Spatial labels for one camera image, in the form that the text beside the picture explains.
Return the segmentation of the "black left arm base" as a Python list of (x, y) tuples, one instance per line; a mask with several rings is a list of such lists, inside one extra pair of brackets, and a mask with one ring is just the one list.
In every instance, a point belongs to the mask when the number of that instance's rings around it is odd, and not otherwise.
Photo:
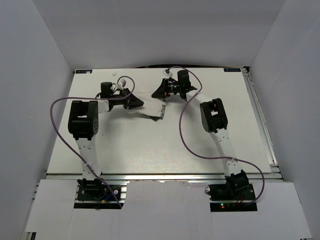
[(108, 188), (98, 179), (78, 179), (74, 209), (120, 210), (124, 204), (124, 186), (111, 184)]

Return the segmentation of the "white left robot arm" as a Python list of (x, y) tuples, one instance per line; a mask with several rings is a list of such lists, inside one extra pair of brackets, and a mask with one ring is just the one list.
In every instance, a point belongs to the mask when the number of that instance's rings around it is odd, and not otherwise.
[(96, 200), (103, 198), (107, 191), (102, 181), (99, 180), (102, 171), (96, 151), (99, 112), (109, 112), (115, 106), (133, 110), (144, 105), (144, 102), (134, 96), (125, 85), (124, 79), (117, 84), (103, 82), (100, 84), (99, 96), (105, 101), (74, 100), (71, 103), (68, 131), (75, 139), (82, 161), (82, 179), (77, 182), (86, 194), (90, 194)]

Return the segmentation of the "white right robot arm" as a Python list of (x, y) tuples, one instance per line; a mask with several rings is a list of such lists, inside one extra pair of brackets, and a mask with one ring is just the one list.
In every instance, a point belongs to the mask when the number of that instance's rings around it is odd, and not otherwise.
[(192, 86), (190, 71), (187, 69), (177, 72), (177, 80), (172, 78), (169, 69), (164, 71), (166, 75), (157, 90), (151, 95), (154, 99), (179, 95), (186, 101), (186, 105), (192, 104), (200, 111), (202, 127), (215, 143), (218, 157), (222, 161), (225, 187), (216, 190), (217, 194), (226, 194), (229, 198), (236, 200), (243, 195), (244, 189), (249, 186), (248, 177), (236, 158), (234, 148), (228, 134), (228, 118), (220, 98), (209, 98), (201, 93), (200, 89)]

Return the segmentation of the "white green-sleeved t-shirt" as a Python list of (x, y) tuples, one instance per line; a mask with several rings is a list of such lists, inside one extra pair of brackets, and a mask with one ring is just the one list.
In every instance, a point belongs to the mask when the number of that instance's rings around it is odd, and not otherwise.
[(141, 95), (143, 106), (129, 110), (130, 114), (140, 114), (149, 117), (153, 121), (163, 120), (166, 113), (168, 98), (152, 98), (151, 95)]

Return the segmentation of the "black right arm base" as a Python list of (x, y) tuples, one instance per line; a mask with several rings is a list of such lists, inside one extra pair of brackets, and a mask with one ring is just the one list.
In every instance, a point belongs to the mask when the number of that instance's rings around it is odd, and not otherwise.
[(232, 191), (226, 184), (210, 184), (204, 189), (210, 199), (212, 213), (257, 212), (257, 204), (252, 184), (238, 191)]

